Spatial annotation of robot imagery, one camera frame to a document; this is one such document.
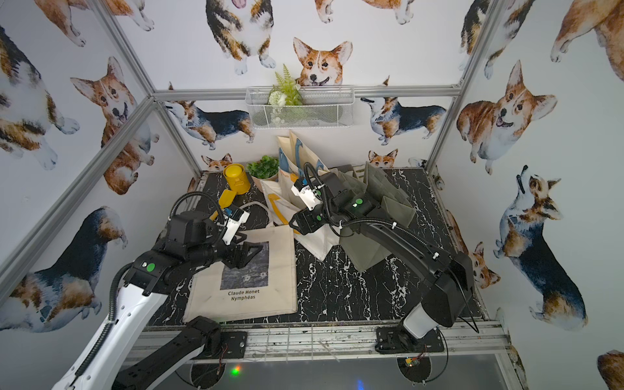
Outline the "yellow-handled canvas bag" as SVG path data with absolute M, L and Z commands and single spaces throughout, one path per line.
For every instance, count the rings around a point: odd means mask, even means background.
M 277 181 L 260 180 L 266 205 L 277 225 L 291 227 L 295 239 L 317 260 L 323 261 L 340 238 L 321 221 L 318 211 L 310 211 L 293 191 L 289 174 L 280 172 Z

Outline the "white Monet canvas bag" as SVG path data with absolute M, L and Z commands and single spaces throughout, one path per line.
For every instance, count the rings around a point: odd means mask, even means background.
M 297 311 L 297 267 L 293 230 L 288 226 L 247 232 L 263 248 L 242 269 L 222 263 L 193 277 L 183 321 L 198 316 L 216 322 L 289 315 Z

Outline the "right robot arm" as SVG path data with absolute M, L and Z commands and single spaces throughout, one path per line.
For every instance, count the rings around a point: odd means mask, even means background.
M 350 189 L 335 173 L 320 175 L 309 162 L 292 191 L 305 203 L 305 209 L 289 222 L 295 231 L 308 235 L 325 225 L 333 232 L 347 228 L 398 257 L 429 288 L 390 335 L 380 337 L 375 346 L 378 353 L 414 352 L 428 333 L 454 325 L 474 292 L 471 260 L 466 254 L 451 253 L 420 239 L 383 209 L 379 193 Z

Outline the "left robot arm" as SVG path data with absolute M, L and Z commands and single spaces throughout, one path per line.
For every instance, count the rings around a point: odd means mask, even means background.
M 122 367 L 150 318 L 180 282 L 214 263 L 242 269 L 263 249 L 247 242 L 247 235 L 239 231 L 249 217 L 239 207 L 222 208 L 214 201 L 216 220 L 201 211 L 179 213 L 181 203 L 194 195 L 190 192 L 176 200 L 165 236 L 117 272 L 107 319 L 56 389 L 153 389 L 203 352 L 211 356 L 224 352 L 219 324 L 199 316 L 141 362 Z

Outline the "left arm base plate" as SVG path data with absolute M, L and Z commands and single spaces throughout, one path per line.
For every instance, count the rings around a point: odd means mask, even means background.
M 246 331 L 222 332 L 217 347 L 209 347 L 201 357 L 209 360 L 241 359 L 245 357 L 248 335 Z

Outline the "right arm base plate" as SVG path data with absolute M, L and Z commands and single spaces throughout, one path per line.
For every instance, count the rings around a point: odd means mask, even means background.
M 412 336 L 402 326 L 380 327 L 375 330 L 375 351 L 378 354 L 421 354 L 445 352 L 445 343 L 437 329 L 430 330 L 423 338 Z

